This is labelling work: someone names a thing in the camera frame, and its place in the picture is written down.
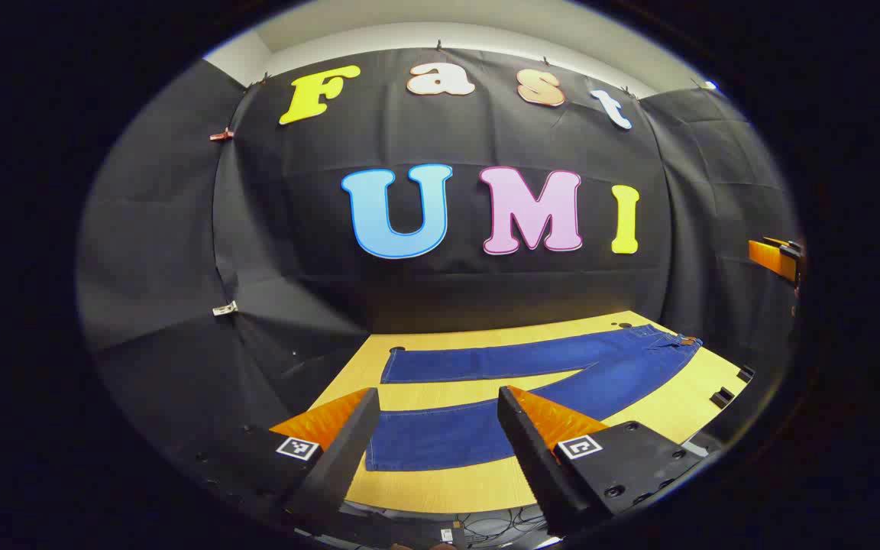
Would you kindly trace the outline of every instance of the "jeans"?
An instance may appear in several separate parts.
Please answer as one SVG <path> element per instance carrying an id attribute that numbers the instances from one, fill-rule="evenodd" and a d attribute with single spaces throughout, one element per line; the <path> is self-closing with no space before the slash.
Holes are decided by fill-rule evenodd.
<path id="1" fill-rule="evenodd" d="M 600 356 L 636 345 L 625 338 L 626 330 L 633 329 L 496 348 L 396 349 L 382 370 L 381 383 L 493 380 L 580 370 L 596 364 Z"/>
<path id="2" fill-rule="evenodd" d="M 589 367 L 532 393 L 584 415 L 604 419 L 667 383 L 701 347 L 700 340 L 682 345 L 681 335 L 670 335 L 650 325 L 604 334 L 612 335 L 612 345 L 601 347 L 601 352 L 591 357 Z M 555 346 L 553 342 L 535 342 L 528 347 L 551 348 Z M 491 462 L 513 454 L 498 422 L 495 398 L 436 409 L 382 411 L 367 449 L 366 469 L 440 470 Z"/>

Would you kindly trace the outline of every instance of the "pink letter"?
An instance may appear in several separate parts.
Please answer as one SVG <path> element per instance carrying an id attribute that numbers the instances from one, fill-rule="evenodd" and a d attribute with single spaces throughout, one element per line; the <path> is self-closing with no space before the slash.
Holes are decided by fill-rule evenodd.
<path id="1" fill-rule="evenodd" d="M 491 187 L 491 238 L 484 242 L 486 253 L 511 254 L 518 250 L 518 240 L 511 234 L 513 219 L 529 250 L 534 251 L 539 246 L 549 219 L 552 220 L 552 233 L 545 239 L 546 248 L 575 251 L 583 246 L 576 219 L 579 175 L 552 172 L 545 179 L 538 201 L 514 168 L 484 168 L 480 177 Z"/>

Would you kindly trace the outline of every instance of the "orange object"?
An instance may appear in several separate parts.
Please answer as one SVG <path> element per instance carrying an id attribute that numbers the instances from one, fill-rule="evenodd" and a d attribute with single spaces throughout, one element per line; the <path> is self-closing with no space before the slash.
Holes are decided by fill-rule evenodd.
<path id="1" fill-rule="evenodd" d="M 508 386 L 507 389 L 514 394 L 518 404 L 532 420 L 532 424 L 538 429 L 549 450 L 555 448 L 555 443 L 609 428 L 603 422 L 546 400 L 545 397 L 536 396 L 514 386 Z"/>
<path id="2" fill-rule="evenodd" d="M 358 406 L 366 391 L 369 391 L 367 387 L 355 391 L 355 393 L 349 393 L 348 396 L 339 397 L 337 400 L 328 401 L 324 405 L 275 425 L 270 431 L 318 443 L 322 450 L 327 451 L 338 436 L 338 432 L 341 431 L 341 427 L 352 416 L 355 407 Z"/>
<path id="3" fill-rule="evenodd" d="M 783 254 L 779 247 L 749 241 L 749 260 L 755 261 L 756 264 L 762 265 L 788 281 L 796 281 L 797 279 L 797 261 L 795 258 Z"/>

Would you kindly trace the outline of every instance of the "letter u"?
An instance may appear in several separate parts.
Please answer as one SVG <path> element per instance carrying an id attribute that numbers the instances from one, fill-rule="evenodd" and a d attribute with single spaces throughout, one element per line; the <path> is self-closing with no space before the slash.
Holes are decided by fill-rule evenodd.
<path id="1" fill-rule="evenodd" d="M 387 260 L 426 254 L 447 235 L 447 164 L 420 164 L 409 168 L 409 178 L 419 184 L 423 224 L 413 233 L 397 233 L 389 223 L 387 189 L 395 181 L 391 170 L 362 170 L 341 181 L 352 203 L 352 227 L 359 246 Z"/>

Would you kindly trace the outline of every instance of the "yellow table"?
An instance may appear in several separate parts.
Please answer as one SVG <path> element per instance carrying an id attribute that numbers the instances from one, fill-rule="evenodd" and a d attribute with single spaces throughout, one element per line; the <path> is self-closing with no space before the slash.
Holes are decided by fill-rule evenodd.
<path id="1" fill-rule="evenodd" d="M 624 311 L 575 321 L 488 331 L 370 335 L 311 408 L 363 387 L 377 387 L 383 411 L 429 409 L 491 400 L 498 396 L 498 387 L 509 383 L 523 390 L 534 390 L 572 376 L 577 371 L 444 383 L 380 384 L 380 377 L 389 357 L 389 349 L 397 345 L 414 351 L 528 344 L 531 341 L 619 330 L 620 323 L 635 327 L 649 323 L 674 333 L 632 311 Z M 745 383 L 737 377 L 738 370 L 736 365 L 701 348 L 688 365 L 664 386 L 624 410 L 598 420 L 607 425 L 636 420 L 665 438 L 682 443 L 719 413 L 719 407 L 709 401 L 712 393 L 721 387 L 736 395 L 743 390 Z M 363 455 L 345 498 L 377 508 L 435 514 L 482 512 L 535 504 L 535 497 L 513 456 L 446 470 L 367 472 Z"/>

